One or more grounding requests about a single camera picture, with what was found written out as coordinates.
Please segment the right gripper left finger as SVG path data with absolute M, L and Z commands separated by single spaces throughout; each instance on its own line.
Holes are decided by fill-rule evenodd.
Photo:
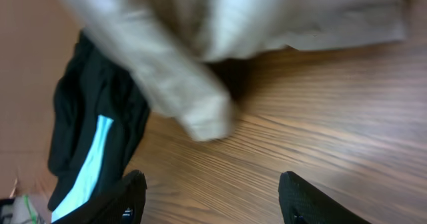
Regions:
M 133 170 L 108 191 L 53 224 L 140 224 L 146 190 L 145 175 Z

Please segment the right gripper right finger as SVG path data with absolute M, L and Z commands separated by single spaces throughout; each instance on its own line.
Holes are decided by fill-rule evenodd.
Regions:
M 285 224 L 370 224 L 293 171 L 280 175 L 278 193 Z

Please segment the beige khaki shorts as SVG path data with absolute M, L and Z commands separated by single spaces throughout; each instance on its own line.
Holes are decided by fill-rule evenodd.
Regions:
M 62 0 L 157 113 L 197 141 L 227 137 L 230 93 L 210 63 L 291 47 L 343 49 L 405 36 L 404 0 Z

